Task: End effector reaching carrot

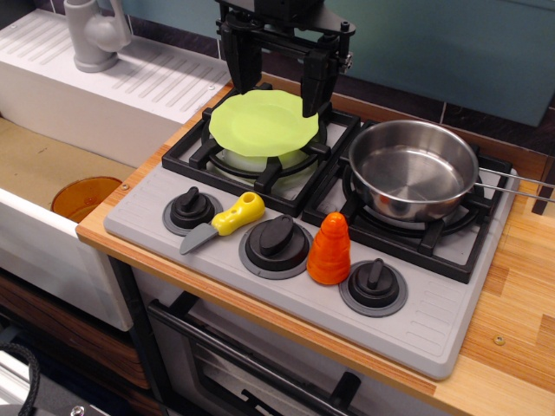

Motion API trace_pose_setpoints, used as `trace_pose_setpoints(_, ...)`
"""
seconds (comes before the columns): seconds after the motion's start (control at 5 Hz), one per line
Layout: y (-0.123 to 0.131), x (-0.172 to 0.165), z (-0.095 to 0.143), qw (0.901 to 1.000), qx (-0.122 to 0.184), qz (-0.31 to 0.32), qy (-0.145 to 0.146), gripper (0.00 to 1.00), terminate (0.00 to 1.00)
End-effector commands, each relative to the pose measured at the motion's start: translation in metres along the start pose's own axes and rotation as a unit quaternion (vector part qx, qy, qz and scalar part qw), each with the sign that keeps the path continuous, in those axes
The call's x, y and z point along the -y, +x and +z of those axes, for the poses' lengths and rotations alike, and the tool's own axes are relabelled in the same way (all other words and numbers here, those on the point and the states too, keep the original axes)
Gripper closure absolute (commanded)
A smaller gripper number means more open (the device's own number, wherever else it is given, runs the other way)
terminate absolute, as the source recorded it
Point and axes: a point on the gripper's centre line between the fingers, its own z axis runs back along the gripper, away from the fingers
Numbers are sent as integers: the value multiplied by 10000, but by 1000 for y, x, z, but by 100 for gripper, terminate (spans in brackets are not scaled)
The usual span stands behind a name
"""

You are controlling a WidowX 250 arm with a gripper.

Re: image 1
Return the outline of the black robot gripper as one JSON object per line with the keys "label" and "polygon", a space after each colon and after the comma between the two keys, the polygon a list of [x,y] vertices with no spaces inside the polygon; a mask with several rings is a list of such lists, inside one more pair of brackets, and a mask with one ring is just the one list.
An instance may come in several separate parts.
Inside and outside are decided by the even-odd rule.
{"label": "black robot gripper", "polygon": [[330,100],[338,70],[352,66],[350,38],[356,26],[324,1],[220,1],[218,33],[232,83],[240,94],[261,80],[262,50],[301,60],[303,117]]}

